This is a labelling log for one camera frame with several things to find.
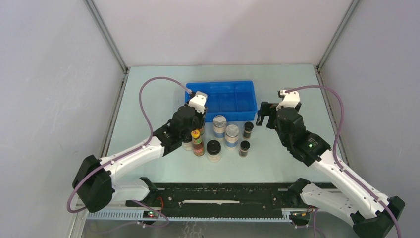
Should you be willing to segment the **red sauce bottle yellow cap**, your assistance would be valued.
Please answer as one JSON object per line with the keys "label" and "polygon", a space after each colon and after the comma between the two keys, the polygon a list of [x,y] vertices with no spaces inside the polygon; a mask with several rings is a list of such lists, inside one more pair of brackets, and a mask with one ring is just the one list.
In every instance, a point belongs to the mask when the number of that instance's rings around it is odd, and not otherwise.
{"label": "red sauce bottle yellow cap", "polygon": [[205,153],[204,143],[201,136],[201,133],[198,129],[193,130],[191,132],[192,136],[192,146],[193,146],[193,153],[196,156],[202,156]]}

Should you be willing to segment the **silver lid jar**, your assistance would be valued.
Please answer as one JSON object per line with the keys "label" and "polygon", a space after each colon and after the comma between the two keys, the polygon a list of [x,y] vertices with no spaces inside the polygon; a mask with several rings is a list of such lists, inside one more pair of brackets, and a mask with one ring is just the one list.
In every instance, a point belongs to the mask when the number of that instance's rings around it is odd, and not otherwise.
{"label": "silver lid jar", "polygon": [[227,149],[233,150],[237,147],[239,139],[239,127],[231,124],[225,129],[224,144]]}
{"label": "silver lid jar", "polygon": [[227,119],[222,115],[213,118],[213,136],[216,140],[223,141],[227,127]]}

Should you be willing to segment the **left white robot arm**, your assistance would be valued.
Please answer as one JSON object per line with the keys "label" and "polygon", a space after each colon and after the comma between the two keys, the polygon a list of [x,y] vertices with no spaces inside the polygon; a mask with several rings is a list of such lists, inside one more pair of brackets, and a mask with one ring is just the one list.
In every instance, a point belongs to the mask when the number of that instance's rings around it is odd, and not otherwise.
{"label": "left white robot arm", "polygon": [[192,131],[204,125],[206,113],[206,107],[183,105],[145,141],[108,157],[86,157],[72,182],[72,195],[78,195],[84,209],[91,213],[102,210],[112,201],[136,200],[144,206],[152,206],[157,199],[152,183],[146,178],[126,182],[123,177],[180,148]]}

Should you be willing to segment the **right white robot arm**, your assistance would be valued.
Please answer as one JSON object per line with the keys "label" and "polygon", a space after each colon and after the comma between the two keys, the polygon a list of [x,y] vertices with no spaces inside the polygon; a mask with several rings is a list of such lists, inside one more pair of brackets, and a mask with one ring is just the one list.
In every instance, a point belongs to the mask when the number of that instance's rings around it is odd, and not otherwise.
{"label": "right white robot arm", "polygon": [[320,208],[348,223],[360,238],[384,238],[395,227],[405,203],[398,196],[381,193],[353,170],[334,159],[330,145],[306,130],[296,107],[262,102],[257,126],[268,116],[267,128],[274,129],[281,144],[298,161],[326,175],[343,194],[325,191],[307,179],[299,178],[288,188],[288,201],[294,207],[304,204]]}

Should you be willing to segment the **small dark bottle rear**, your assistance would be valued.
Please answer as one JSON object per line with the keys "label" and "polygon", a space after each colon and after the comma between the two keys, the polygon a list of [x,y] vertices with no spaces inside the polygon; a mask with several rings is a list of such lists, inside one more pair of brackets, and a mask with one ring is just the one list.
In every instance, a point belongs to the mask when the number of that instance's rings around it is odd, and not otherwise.
{"label": "small dark bottle rear", "polygon": [[252,131],[254,128],[254,124],[250,121],[247,121],[244,123],[244,132],[243,132],[243,138],[249,139],[252,135]]}

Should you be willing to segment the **small dark bottle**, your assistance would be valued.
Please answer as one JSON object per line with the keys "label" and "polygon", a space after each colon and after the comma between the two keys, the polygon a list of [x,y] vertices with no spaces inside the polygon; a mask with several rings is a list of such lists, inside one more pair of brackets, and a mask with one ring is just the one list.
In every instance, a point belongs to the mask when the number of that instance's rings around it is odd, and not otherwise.
{"label": "small dark bottle", "polygon": [[243,132],[243,138],[249,139],[252,135],[252,131],[254,128],[254,124],[250,121],[247,121],[244,123],[244,132]]}
{"label": "small dark bottle", "polygon": [[244,140],[240,143],[240,150],[239,150],[239,156],[240,157],[246,157],[248,155],[249,149],[250,149],[250,142],[247,140]]}

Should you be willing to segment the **black lid jar left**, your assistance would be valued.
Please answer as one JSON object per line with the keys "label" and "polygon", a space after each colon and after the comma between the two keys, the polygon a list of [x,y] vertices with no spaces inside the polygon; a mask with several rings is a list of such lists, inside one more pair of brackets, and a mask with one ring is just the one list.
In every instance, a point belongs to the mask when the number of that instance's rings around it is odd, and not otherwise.
{"label": "black lid jar left", "polygon": [[185,149],[187,151],[192,151],[193,150],[192,137],[185,138],[182,141],[182,147],[183,147],[183,149]]}

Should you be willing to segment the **black lid jar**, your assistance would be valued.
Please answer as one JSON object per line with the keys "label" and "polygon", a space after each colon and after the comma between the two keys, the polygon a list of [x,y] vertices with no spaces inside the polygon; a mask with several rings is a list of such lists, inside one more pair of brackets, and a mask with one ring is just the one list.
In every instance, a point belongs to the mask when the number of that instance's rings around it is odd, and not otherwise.
{"label": "black lid jar", "polygon": [[185,149],[187,151],[192,151],[193,150],[192,137],[185,138],[182,141],[182,147],[183,147],[183,149]]}
{"label": "black lid jar", "polygon": [[210,140],[206,145],[207,158],[209,161],[216,163],[221,158],[221,144],[217,140]]}

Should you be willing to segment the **blue plastic bin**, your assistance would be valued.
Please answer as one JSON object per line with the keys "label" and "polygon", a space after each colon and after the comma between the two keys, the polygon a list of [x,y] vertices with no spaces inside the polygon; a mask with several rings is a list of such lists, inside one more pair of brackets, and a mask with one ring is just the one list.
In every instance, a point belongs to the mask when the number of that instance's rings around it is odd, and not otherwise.
{"label": "blue plastic bin", "polygon": [[255,119],[257,103],[254,84],[250,80],[191,82],[186,87],[207,94],[207,123],[219,115],[224,116],[228,122]]}

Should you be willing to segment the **silver lid jar front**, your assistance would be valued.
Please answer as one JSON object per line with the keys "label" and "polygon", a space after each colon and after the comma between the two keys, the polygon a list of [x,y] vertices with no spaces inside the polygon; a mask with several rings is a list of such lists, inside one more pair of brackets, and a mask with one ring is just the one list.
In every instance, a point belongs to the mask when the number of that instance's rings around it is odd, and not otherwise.
{"label": "silver lid jar front", "polygon": [[231,124],[225,129],[224,144],[227,149],[233,150],[237,147],[239,139],[239,127]]}

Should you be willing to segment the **small dark bottle front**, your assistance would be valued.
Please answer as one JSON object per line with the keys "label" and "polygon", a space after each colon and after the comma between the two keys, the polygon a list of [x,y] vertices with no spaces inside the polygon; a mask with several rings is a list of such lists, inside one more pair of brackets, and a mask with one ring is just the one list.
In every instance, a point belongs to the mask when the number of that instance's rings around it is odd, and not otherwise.
{"label": "small dark bottle front", "polygon": [[244,140],[240,143],[240,150],[239,150],[239,156],[240,157],[246,157],[248,155],[249,149],[250,149],[250,142],[247,140]]}

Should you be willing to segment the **black lid jar front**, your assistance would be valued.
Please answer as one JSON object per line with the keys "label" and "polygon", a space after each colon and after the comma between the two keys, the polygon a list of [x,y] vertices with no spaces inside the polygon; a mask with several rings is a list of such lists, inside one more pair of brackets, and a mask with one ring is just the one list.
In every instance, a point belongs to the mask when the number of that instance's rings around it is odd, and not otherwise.
{"label": "black lid jar front", "polygon": [[206,145],[207,158],[209,161],[216,163],[221,158],[221,144],[217,140],[210,140]]}

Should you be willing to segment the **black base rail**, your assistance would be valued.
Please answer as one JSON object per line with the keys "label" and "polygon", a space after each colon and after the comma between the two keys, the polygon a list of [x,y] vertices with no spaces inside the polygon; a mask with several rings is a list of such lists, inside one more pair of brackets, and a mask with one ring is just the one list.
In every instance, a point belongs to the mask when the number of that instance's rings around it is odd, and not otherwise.
{"label": "black base rail", "polygon": [[278,214],[310,209],[280,183],[154,183],[141,203],[173,215]]}

